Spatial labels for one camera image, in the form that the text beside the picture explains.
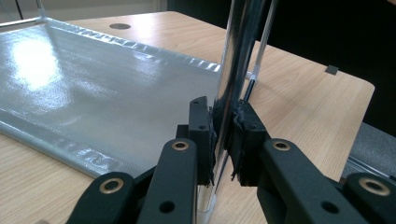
wooden tabletop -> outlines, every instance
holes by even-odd
[[[225,37],[225,30],[176,12],[70,23],[215,63]],[[113,23],[131,28],[115,30],[109,27]],[[343,72],[325,73],[326,67],[267,47],[250,102],[272,137],[294,142],[323,174],[338,180],[374,86]],[[210,222],[263,223],[256,189],[231,182],[231,172],[229,163]],[[91,177],[0,135],[0,223],[65,223],[91,182]]]

